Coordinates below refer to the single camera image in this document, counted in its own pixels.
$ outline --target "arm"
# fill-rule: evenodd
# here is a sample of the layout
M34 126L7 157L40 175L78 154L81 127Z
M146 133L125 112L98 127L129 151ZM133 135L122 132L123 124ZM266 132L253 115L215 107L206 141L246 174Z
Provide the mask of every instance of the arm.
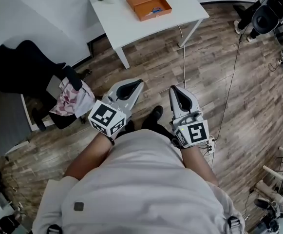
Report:
M70 164L61 181L48 181L33 223L33 233L44 234L53 224L61 226L61 205L66 195L89 171L102 164L111 147L111 142L103 134L97 134Z
M69 165L64 177L71 176L81 180L88 172L102 164L111 147L112 144L105 135L97 134L84 151Z
M205 181L218 186L218 180L215 174L197 146L181 149L181 155L186 168L197 173Z

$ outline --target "shoulder strap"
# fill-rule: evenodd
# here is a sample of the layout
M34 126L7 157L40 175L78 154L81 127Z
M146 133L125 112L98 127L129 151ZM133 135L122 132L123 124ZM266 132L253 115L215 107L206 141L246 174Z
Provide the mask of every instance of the shoulder strap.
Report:
M57 224L48 227L47 234L62 234L62 229Z
M237 217L228 218L228 225L230 227L229 234L242 234L240 220Z

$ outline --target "white stand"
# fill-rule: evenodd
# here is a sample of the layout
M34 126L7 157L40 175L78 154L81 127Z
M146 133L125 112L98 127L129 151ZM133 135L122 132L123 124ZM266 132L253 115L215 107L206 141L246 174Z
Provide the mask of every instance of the white stand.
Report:
M192 36L193 32L199 27L200 23L203 21L203 19L200 19L198 21L193 21L190 26L189 30L184 34L184 37L181 38L181 40L178 43L178 46L181 48L183 47L188 39Z
M124 64L124 67L126 69L130 68L130 65L128 64L128 61L127 61L126 56L125 56L125 54L123 52L123 49L122 48L117 48L117 49L115 49L115 51L116 51L118 57L120 57L122 63Z
M269 167L263 166L263 169L269 172L270 174L274 175L275 177L277 177L279 180L283 180L283 175L277 173L276 171L270 169Z

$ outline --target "white device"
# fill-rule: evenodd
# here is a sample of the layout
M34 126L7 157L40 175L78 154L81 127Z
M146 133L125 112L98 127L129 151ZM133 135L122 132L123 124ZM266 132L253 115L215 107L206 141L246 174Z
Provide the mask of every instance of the white device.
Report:
M92 127L111 137L126 125L126 115L112 106L97 100L88 120Z
M174 114L170 124L180 144L188 148L208 141L208 121L203 119L196 97L177 86L170 87L169 96Z
M143 86L141 79L127 79L114 84L102 101L96 101L88 116L91 126L108 137L118 132L131 117L131 109Z

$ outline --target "wooden floor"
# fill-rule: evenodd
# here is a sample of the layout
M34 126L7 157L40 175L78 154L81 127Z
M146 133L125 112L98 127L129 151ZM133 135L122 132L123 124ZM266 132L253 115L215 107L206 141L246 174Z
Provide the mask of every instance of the wooden floor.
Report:
M186 44L187 89L198 98L209 130L217 137L227 92L233 74L239 36L233 31L238 19L231 4L211 4L209 13ZM171 120L168 88L183 86L183 49L177 46L178 27L149 36L124 48L131 68L125 70L107 38L94 45L95 58L89 67L93 74L86 82L96 95L102 95L117 81L141 78L145 88L133 109L133 120L142 120L156 106L164 107L159 123ZM275 167L278 146L283 146L283 69L270 72L281 47L272 35L249 43L243 36L227 109L217 141L213 170L220 186L245 215L249 189L264 178L262 165ZM48 179L60 179L66 167L91 141L95 131L89 123L76 121L64 130L49 127L35 132L30 145L1 160L7 194L20 201L32 217L36 215ZM249 230L262 215L249 197L246 214Z

